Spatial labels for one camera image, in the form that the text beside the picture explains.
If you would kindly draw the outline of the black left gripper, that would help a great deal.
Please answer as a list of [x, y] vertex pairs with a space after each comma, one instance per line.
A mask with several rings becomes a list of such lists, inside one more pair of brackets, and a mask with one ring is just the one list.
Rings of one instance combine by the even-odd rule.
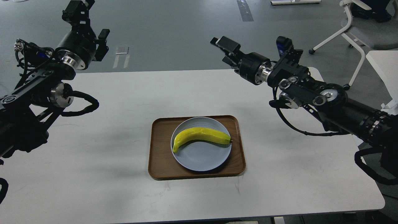
[[96, 38], [90, 25], [89, 11], [95, 0], [71, 0], [62, 11], [62, 19], [71, 24], [72, 30], [65, 35], [55, 49], [56, 57], [72, 58], [73, 67], [85, 70], [91, 61], [101, 62], [109, 51], [107, 38], [109, 29], [102, 29]]

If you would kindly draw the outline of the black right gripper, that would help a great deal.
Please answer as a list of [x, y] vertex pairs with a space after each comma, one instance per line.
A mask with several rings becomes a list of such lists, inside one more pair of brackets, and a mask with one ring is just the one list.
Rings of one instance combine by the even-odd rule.
[[214, 37], [210, 40], [210, 44], [221, 49], [225, 56], [222, 59], [224, 63], [232, 69], [237, 70], [237, 74], [241, 78], [247, 80], [253, 85], [260, 85], [262, 80], [259, 74], [262, 73], [260, 68], [263, 64], [266, 68], [271, 67], [271, 60], [263, 55], [252, 52], [245, 54], [240, 51], [241, 45], [226, 36], [221, 38]]

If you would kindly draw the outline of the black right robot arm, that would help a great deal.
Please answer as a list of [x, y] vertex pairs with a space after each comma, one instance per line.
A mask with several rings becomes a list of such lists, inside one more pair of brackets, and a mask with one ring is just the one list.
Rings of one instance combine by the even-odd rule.
[[224, 52], [223, 62], [235, 73], [254, 85], [266, 82], [273, 89], [269, 104], [291, 129], [296, 128], [280, 110], [304, 108], [322, 123], [325, 133], [321, 136], [352, 134], [368, 143], [371, 148], [355, 153], [355, 163], [373, 180], [397, 184], [397, 115], [350, 99], [340, 85], [315, 80], [309, 68], [299, 65], [303, 51], [294, 49], [290, 38], [277, 38], [277, 62], [255, 52], [245, 54], [239, 43], [225, 36], [214, 37], [210, 43]]

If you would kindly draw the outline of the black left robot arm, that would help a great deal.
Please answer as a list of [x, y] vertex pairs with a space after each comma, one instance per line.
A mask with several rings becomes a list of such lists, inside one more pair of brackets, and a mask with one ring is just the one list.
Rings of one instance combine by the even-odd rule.
[[1, 97], [2, 158], [47, 143], [48, 129], [59, 116], [82, 116], [98, 109], [97, 99], [64, 83], [91, 62], [101, 62], [109, 50], [110, 30], [96, 35], [90, 25], [89, 11], [94, 4], [94, 0], [69, 2], [62, 19], [72, 28], [55, 49], [16, 40], [15, 56], [24, 72], [14, 90]]

